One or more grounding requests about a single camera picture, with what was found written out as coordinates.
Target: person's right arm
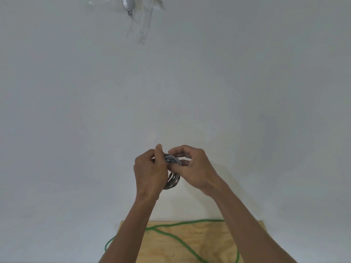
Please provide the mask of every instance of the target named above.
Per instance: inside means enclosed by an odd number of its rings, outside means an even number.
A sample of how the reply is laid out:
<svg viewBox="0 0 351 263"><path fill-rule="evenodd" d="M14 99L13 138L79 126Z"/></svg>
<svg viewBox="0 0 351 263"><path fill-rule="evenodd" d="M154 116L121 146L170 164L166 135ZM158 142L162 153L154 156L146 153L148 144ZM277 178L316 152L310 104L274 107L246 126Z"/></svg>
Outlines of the person's right arm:
<svg viewBox="0 0 351 263"><path fill-rule="evenodd" d="M182 166L169 164L170 171L179 173L189 184L213 198L246 263L296 263L218 176L204 150L184 145L173 148L168 153L191 159L182 159Z"/></svg>

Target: gray cord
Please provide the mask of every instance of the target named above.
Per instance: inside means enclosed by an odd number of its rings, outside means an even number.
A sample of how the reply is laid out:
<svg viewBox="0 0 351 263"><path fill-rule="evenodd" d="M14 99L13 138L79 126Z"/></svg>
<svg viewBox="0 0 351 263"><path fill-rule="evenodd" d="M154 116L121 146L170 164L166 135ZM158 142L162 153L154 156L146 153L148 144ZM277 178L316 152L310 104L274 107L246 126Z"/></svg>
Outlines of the gray cord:
<svg viewBox="0 0 351 263"><path fill-rule="evenodd" d="M165 154L165 162L177 163L179 165L182 165L182 162L180 161L180 159L178 159L172 155L169 155L169 154ZM168 176L167 183L166 183L163 190L167 190L167 189L171 189L171 188L175 187L178 184L179 180L180 180L180 175L171 172Z"/></svg>

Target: green rope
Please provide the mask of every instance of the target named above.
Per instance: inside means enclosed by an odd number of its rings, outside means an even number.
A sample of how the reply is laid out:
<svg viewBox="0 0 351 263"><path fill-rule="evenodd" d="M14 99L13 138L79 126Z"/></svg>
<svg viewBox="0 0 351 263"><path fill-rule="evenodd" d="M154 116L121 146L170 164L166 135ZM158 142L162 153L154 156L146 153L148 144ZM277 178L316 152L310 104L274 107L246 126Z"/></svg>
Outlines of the green rope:
<svg viewBox="0 0 351 263"><path fill-rule="evenodd" d="M178 223L173 223L173 224L159 224L159 225L154 225L151 227L147 227L145 231L155 231L159 234L163 234L169 237L172 237L173 239L177 240L179 243L181 243L191 254L193 254L200 262L202 263L209 263L207 260L203 259L200 257L186 242L184 242L182 239L180 239L177 235L170 234L168 232L161 231L157 229L158 227L173 227L173 226L178 226L178 225L184 225L184 224L193 224L193 223L199 223L199 222L223 222L224 220L210 220L210 219L203 219L203 220L197 220L197 221L187 221L187 222L178 222ZM112 242L114 237L112 237L107 244L105 245L105 251L107 250L107 246L109 243ZM235 263L238 263L240 259L240 253L237 251L237 258L235 260Z"/></svg>

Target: green cord loop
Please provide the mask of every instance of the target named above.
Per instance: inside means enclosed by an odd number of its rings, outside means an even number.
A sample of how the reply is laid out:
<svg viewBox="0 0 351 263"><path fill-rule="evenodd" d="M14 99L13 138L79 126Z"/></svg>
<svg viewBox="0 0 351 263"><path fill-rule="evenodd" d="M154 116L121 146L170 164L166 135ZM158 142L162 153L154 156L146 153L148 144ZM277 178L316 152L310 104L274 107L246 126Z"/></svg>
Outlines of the green cord loop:
<svg viewBox="0 0 351 263"><path fill-rule="evenodd" d="M158 227L173 227L173 226L178 226L178 225L184 225L184 224L193 224L193 223L199 223L199 222L223 222L224 220L211 220L211 219L203 219L203 220L197 220L197 221L187 221L187 222L178 222L178 223L173 223L173 224L159 224L159 225L154 225L151 227L147 227L145 231L155 231L159 234L163 234L169 237L172 237L173 239L177 240L179 243L181 243L191 254L193 254L200 262L202 263L209 263L207 260L203 259L200 257L186 242L184 242L182 239L180 239L177 235L170 234L168 232L161 231L157 229ZM107 244L105 245L105 251L107 250L107 246L109 243L112 242L114 237L112 237ZM240 253L237 251L237 258L235 260L235 263L238 263L240 259Z"/></svg>

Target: person's right hand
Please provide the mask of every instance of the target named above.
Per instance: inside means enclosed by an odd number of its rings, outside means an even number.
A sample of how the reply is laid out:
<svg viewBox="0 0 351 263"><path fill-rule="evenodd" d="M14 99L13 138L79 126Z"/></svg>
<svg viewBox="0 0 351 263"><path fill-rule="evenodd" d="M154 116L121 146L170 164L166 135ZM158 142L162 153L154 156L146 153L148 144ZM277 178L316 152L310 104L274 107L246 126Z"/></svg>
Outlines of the person's right hand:
<svg viewBox="0 0 351 263"><path fill-rule="evenodd" d="M178 173L190 185L200 189L204 194L211 196L213 190L222 182L203 149L183 145L170 149L168 153L177 158L191 159L190 161L182 159L182 166L169 163L168 168L170 171Z"/></svg>

